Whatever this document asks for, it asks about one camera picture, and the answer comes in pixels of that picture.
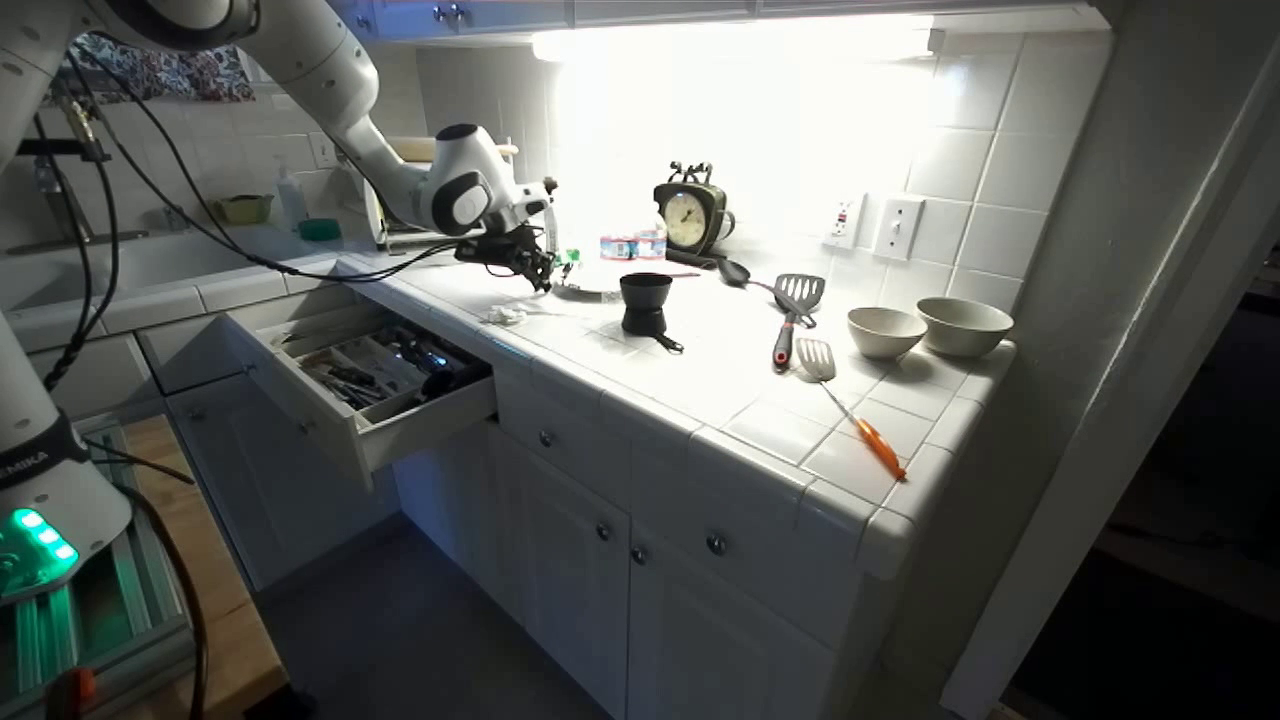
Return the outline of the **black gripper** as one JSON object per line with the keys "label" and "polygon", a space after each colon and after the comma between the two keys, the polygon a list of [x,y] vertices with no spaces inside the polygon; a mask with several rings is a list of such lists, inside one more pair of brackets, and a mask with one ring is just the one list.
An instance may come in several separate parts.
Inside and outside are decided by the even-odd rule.
{"label": "black gripper", "polygon": [[552,178],[539,185],[522,185],[511,202],[498,202],[476,232],[455,243],[455,261],[506,268],[527,280],[536,293],[549,293],[552,278],[562,271],[552,210]]}

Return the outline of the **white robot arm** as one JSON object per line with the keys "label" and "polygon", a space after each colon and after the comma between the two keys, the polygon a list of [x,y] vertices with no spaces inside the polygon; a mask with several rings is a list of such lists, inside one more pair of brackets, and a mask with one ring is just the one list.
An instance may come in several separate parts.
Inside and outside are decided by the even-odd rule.
{"label": "white robot arm", "polygon": [[536,293],[557,257],[536,241],[543,191],[526,191],[479,123],[446,123],[436,157],[410,163],[371,107],[380,74],[327,0],[0,0],[0,161],[19,151],[80,34],[167,51],[238,47],[371,185],[396,225],[442,232],[466,264],[507,268]]}

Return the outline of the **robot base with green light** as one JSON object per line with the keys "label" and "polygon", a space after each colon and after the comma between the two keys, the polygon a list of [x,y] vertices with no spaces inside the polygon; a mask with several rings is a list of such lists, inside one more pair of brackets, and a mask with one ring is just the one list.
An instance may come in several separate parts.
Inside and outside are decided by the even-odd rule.
{"label": "robot base with green light", "polygon": [[4,720],[130,720],[202,664],[189,570],[0,322]]}

